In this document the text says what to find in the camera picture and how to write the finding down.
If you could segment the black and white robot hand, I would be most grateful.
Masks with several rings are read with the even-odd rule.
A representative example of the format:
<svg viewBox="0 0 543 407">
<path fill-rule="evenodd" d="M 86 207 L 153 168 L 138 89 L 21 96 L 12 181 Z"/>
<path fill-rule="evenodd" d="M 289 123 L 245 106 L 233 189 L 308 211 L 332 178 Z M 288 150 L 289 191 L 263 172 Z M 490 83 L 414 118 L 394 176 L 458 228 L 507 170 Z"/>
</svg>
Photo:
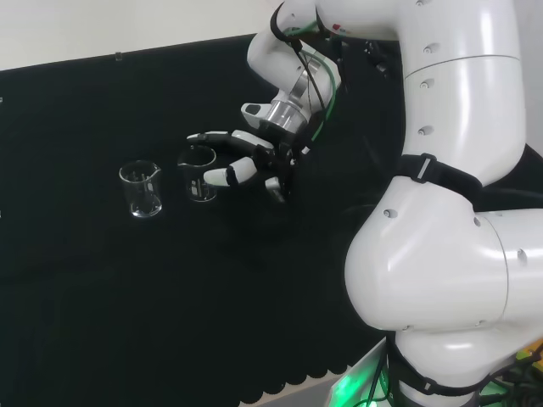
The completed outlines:
<svg viewBox="0 0 543 407">
<path fill-rule="evenodd" d="M 240 188 L 263 181 L 265 189 L 277 202 L 287 202 L 298 158 L 291 143 L 283 139 L 270 142 L 242 130 L 195 133 L 187 137 L 187 142 L 193 146 L 226 148 L 239 156 L 225 167 L 207 170 L 204 181 L 208 185 L 222 189 Z"/>
</svg>

